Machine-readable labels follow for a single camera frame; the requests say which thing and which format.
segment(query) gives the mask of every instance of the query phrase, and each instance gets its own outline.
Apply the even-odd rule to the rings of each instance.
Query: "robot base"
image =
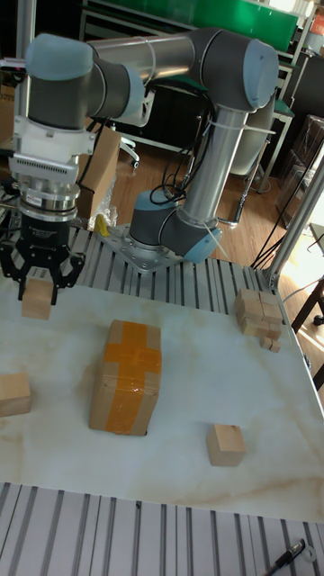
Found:
[[[101,237],[136,272],[147,275],[160,268],[168,268],[184,259],[162,246],[147,246],[130,236],[130,224],[111,228],[110,236]]]

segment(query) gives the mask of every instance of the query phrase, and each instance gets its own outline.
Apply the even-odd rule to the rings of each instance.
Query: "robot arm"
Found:
[[[11,257],[14,245],[0,246],[4,275],[20,283],[19,298],[32,266],[49,269],[53,304],[58,288],[77,281],[85,256],[70,254],[68,233],[77,214],[78,156],[91,154],[94,146],[85,117],[142,122],[144,84],[156,77],[187,74],[208,88],[219,113],[184,205],[157,207],[140,195],[130,234],[141,245],[163,245],[193,262],[207,257],[214,248],[212,235],[220,233],[215,211],[248,114],[265,106],[275,89],[275,50],[214,28],[90,44],[42,34],[27,50],[26,70],[29,114],[15,118],[19,148],[10,158],[20,190],[21,269]],[[63,276],[60,267],[67,258],[72,271]]]

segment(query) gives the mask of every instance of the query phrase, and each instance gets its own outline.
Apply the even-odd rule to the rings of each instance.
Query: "wooden block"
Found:
[[[270,304],[272,306],[278,306],[278,298],[274,294],[269,294],[269,292],[259,292],[260,301],[263,304]]]
[[[261,348],[266,348],[267,350],[270,350],[272,344],[273,344],[273,341],[271,338],[263,337],[260,339]]]
[[[31,410],[31,390],[26,372],[0,375],[0,417]]]
[[[271,352],[279,352],[280,348],[281,348],[280,342],[278,340],[273,340],[273,343],[270,348]]]
[[[242,301],[260,302],[259,293],[256,290],[248,290],[248,288],[240,288],[238,295],[234,301],[235,310],[238,311]]]
[[[256,300],[242,300],[238,307],[238,324],[242,324],[244,318],[262,320],[264,316],[261,302]]]
[[[261,338],[268,335],[270,327],[268,322],[264,322],[263,320],[244,318],[241,329],[246,336],[257,336]]]
[[[239,466],[247,453],[239,426],[214,424],[207,436],[211,466]]]
[[[22,297],[22,316],[36,320],[48,320],[53,283],[30,278]]]
[[[279,305],[276,304],[262,304],[264,317],[263,320],[265,322],[269,322],[270,324],[281,324],[283,321],[283,314],[279,308]]]
[[[280,324],[271,324],[270,323],[270,330],[268,333],[268,338],[270,338],[271,340],[279,340],[280,336],[281,336],[281,328],[280,328]]]

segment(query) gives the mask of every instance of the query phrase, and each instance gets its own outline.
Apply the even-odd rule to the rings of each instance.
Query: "chair wheel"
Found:
[[[315,316],[313,324],[315,324],[315,326],[321,326],[324,324],[324,316]]]

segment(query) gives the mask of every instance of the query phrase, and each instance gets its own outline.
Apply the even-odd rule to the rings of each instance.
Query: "white table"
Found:
[[[28,373],[32,408],[0,422],[0,481],[323,521],[322,413],[287,328],[274,355],[223,314],[77,286],[42,322],[20,317],[16,294],[2,278],[0,365]],[[87,425],[114,318],[162,328],[161,392],[144,437]],[[214,422],[242,427],[238,468],[211,467]]]

